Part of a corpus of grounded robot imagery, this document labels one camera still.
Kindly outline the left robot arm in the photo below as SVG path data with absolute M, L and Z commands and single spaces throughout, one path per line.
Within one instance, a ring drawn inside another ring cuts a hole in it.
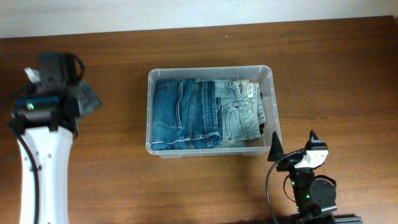
M 39 55 L 30 84 L 17 94 L 8 123 L 22 162 L 20 223 L 68 223 L 68 163 L 83 117 L 101 107 L 71 53 Z

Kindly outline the dark blue jeans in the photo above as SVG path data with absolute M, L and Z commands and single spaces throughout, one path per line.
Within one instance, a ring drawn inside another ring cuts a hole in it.
M 222 99 L 214 80 L 158 80 L 153 97 L 155 151 L 211 149 L 223 143 Z

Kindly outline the black garment taped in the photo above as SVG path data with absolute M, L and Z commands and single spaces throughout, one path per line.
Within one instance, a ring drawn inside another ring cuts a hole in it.
M 264 123 L 259 125 L 259 132 L 260 132 L 260 135 L 264 134 Z

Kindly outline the light blue jeans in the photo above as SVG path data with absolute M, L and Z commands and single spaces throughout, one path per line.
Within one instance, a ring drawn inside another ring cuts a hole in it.
M 261 137 L 259 125 L 266 122 L 258 83 L 249 80 L 216 80 L 216 97 L 221 100 L 224 145 Z

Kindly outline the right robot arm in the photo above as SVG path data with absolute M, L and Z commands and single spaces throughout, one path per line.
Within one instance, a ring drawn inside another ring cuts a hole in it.
M 336 217 L 336 180 L 326 175 L 316 175 L 315 169 L 321 167 L 328 155 L 328 146 L 319 139 L 313 130 L 304 148 L 289 154 L 284 153 L 282 143 L 276 132 L 272 133 L 271 149 L 267 160 L 273 165 L 266 176 L 266 200 L 272 220 L 277 217 L 272 209 L 269 197 L 269 180 L 273 170 L 288 172 L 285 180 L 290 180 L 294 193 L 293 202 L 298 213 L 292 215 L 286 223 L 362 223 L 361 217 Z

